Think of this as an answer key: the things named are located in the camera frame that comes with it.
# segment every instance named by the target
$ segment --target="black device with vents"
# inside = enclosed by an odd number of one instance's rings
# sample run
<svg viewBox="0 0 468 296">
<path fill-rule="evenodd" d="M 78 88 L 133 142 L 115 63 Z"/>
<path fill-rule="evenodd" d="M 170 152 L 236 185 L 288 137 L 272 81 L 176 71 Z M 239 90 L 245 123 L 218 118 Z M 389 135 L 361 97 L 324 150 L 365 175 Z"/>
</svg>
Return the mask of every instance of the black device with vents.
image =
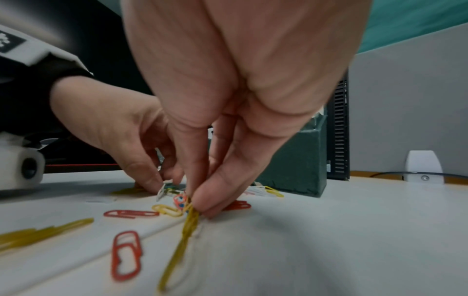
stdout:
<svg viewBox="0 0 468 296">
<path fill-rule="evenodd" d="M 327 178 L 350 178 L 350 125 L 348 72 L 327 104 Z"/>
</svg>

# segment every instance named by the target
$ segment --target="table surface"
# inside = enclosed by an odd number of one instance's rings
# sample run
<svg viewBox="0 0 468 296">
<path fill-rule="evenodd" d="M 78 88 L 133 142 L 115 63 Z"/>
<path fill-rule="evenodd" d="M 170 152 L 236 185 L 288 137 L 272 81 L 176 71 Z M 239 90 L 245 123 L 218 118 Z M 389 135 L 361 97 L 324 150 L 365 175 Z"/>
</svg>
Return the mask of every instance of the table surface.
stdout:
<svg viewBox="0 0 468 296">
<path fill-rule="evenodd" d="M 131 180 L 121 171 L 45 175 L 34 191 L 0 194 L 0 209 L 63 196 L 107 203 L 96 193 L 116 184 Z M 251 209 L 202 221 L 167 295 L 466 295 L 467 188 L 352 178 L 328 180 L 322 198 L 247 197 Z M 15 295 L 155 295 L 181 228 L 142 240 L 142 270 L 130 281 L 113 282 L 107 253 Z"/>
</svg>

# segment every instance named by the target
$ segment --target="green box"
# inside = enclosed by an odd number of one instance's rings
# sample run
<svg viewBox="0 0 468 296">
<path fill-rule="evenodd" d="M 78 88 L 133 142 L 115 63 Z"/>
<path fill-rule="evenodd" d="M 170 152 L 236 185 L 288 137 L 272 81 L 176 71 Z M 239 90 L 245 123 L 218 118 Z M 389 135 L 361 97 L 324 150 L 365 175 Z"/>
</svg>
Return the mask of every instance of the green box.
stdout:
<svg viewBox="0 0 468 296">
<path fill-rule="evenodd" d="M 318 114 L 273 156 L 257 182 L 279 191 L 320 197 L 327 186 L 327 116 Z"/>
</svg>

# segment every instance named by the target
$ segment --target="gray wall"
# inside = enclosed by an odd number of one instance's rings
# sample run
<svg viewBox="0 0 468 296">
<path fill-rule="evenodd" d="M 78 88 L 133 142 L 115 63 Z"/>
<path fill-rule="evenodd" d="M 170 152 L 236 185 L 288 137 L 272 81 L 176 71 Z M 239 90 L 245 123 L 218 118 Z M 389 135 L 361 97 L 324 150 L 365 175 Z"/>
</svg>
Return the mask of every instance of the gray wall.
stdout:
<svg viewBox="0 0 468 296">
<path fill-rule="evenodd" d="M 468 24 L 364 52 L 350 67 L 351 169 L 399 171 L 434 150 L 468 175 Z"/>
</svg>

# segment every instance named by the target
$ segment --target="teal wall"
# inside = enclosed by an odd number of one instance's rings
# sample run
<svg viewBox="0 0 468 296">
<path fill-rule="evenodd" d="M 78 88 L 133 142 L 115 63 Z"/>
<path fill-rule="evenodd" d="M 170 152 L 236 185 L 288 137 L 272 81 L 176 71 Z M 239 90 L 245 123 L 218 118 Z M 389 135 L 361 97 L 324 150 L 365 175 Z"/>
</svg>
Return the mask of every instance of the teal wall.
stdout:
<svg viewBox="0 0 468 296">
<path fill-rule="evenodd" d="M 374 0 L 359 52 L 466 22 L 468 0 Z"/>
</svg>

